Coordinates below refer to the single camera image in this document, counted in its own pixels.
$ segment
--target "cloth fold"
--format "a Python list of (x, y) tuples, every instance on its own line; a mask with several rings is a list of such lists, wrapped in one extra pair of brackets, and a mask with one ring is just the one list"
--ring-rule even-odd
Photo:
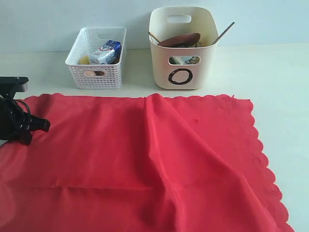
[(249, 100), (41, 95), (0, 147), (0, 232), (289, 232)]

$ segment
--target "white wall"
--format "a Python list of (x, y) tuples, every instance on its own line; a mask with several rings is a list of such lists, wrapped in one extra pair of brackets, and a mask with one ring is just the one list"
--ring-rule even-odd
[(147, 48), (153, 9), (193, 5), (211, 11), (220, 45), (309, 42), (308, 0), (0, 0), (0, 52), (69, 51), (80, 28), (127, 27), (128, 48)]

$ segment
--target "table surface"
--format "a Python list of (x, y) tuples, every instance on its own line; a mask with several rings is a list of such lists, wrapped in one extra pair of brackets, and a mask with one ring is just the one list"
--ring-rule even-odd
[(218, 47), (211, 74), (198, 90), (164, 90), (153, 80), (150, 50), (129, 50), (123, 86), (116, 90), (76, 89), (65, 59), (68, 52), (0, 54), (0, 75), (27, 76), (25, 98), (43, 93), (113, 97), (235, 95), (251, 99), (253, 116), (283, 193), (289, 224), (309, 231), (309, 43)]

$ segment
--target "red tablecloth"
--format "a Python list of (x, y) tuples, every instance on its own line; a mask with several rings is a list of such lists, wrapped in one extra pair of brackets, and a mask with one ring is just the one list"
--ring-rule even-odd
[(0, 147), (0, 232), (290, 232), (249, 100), (41, 95)]

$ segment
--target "cream storage bin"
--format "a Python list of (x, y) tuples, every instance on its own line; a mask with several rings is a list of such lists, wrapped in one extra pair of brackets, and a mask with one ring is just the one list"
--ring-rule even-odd
[[(109, 65), (79, 65), (79, 60), (96, 51), (108, 40), (119, 41), (122, 46), (120, 60)], [(66, 64), (80, 89), (120, 88), (126, 61), (126, 28), (83, 28), (66, 59)], [(86, 71), (101, 71), (101, 76), (86, 76)]]
[[(191, 32), (200, 33), (200, 42), (203, 47), (161, 47), (152, 37), (149, 36), (149, 39), (154, 81), (158, 86), (166, 89), (201, 88), (209, 75), (217, 47), (217, 44), (210, 45), (218, 37), (216, 24), (210, 12), (200, 7), (158, 8), (151, 14), (149, 31), (159, 41)], [(199, 63), (195, 65), (173, 65), (169, 62), (170, 57), (184, 56), (197, 56), (200, 58)]]

